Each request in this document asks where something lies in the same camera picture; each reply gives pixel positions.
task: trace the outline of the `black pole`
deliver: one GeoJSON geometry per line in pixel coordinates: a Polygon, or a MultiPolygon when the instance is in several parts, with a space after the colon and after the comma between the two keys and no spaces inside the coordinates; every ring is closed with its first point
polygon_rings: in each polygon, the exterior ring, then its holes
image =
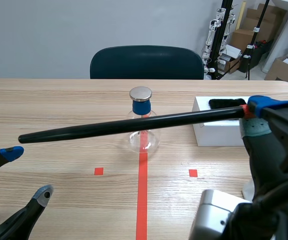
{"type": "Polygon", "coordinates": [[[225,33],[225,28],[227,25],[227,21],[229,18],[230,10],[232,8],[232,3],[233,0],[223,0],[221,8],[226,9],[224,19],[221,22],[221,26],[217,29],[214,35],[213,39],[213,44],[211,48],[211,53],[210,53],[210,62],[208,63],[207,67],[208,68],[214,68],[215,72],[210,72],[210,75],[213,80],[216,79],[217,74],[218,74],[218,66],[217,66],[217,59],[219,56],[219,49],[223,41],[224,33],[225,33]]]}
{"type": "Polygon", "coordinates": [[[122,134],[147,129],[160,129],[180,125],[214,122],[244,117],[241,106],[186,112],[163,116],[152,116],[129,120],[102,122],[40,131],[19,136],[22,144],[82,139],[112,134],[122,134]]]}
{"type": "MultiPolygon", "coordinates": [[[[264,5],[264,8],[263,8],[263,11],[259,17],[259,20],[258,20],[258,23],[257,23],[257,28],[260,27],[261,23],[262,23],[262,20],[263,20],[263,17],[264,17],[264,14],[266,12],[266,9],[267,9],[267,6],[268,6],[268,3],[269,3],[269,0],[266,0],[265,2],[265,5],[264,5]]],[[[256,37],[257,37],[257,32],[254,32],[253,34],[253,37],[252,37],[252,40],[250,42],[250,45],[254,45],[255,43],[255,40],[256,40],[256,37]]],[[[229,70],[227,70],[223,75],[221,75],[220,77],[218,77],[217,79],[220,80],[223,76],[225,76],[233,67],[235,67],[240,61],[243,61],[244,59],[244,55],[246,56],[250,56],[250,59],[249,59],[249,63],[250,63],[250,60],[251,60],[251,51],[253,49],[251,48],[246,48],[245,51],[243,52],[243,55],[240,57],[240,60],[238,62],[236,62],[233,66],[230,67],[229,70]]],[[[250,72],[250,65],[248,65],[248,80],[249,80],[249,72],[250,72]]]]}

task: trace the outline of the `white wall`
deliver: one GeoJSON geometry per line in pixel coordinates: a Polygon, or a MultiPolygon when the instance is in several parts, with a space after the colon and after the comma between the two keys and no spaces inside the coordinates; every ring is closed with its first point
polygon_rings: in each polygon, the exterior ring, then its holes
{"type": "MultiPolygon", "coordinates": [[[[241,2],[233,3],[236,18],[241,2]]],[[[200,54],[220,6],[221,0],[0,0],[0,78],[86,79],[93,55],[112,46],[200,54]]]]}

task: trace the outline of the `black rod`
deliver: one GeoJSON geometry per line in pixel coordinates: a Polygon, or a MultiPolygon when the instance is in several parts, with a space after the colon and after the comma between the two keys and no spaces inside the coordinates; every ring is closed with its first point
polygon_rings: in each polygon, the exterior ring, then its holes
{"type": "Polygon", "coordinates": [[[82,139],[112,134],[122,134],[135,131],[160,129],[174,126],[214,122],[227,119],[244,117],[241,106],[186,112],[148,118],[136,118],[129,120],[102,122],[80,126],[40,131],[19,136],[22,144],[53,142],[61,140],[82,139]]]}

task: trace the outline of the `dark green office chair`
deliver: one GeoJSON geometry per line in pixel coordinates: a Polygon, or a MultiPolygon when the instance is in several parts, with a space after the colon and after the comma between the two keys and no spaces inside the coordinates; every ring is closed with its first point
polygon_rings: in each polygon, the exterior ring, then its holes
{"type": "Polygon", "coordinates": [[[200,79],[200,56],[172,46],[117,46],[100,50],[90,64],[91,79],[200,79]]]}

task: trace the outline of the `cable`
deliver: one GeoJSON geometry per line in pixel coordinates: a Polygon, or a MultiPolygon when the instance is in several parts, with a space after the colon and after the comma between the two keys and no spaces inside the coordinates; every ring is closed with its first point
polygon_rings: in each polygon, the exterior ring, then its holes
{"type": "Polygon", "coordinates": [[[264,195],[260,201],[264,211],[276,211],[288,204],[288,181],[264,195]]]}

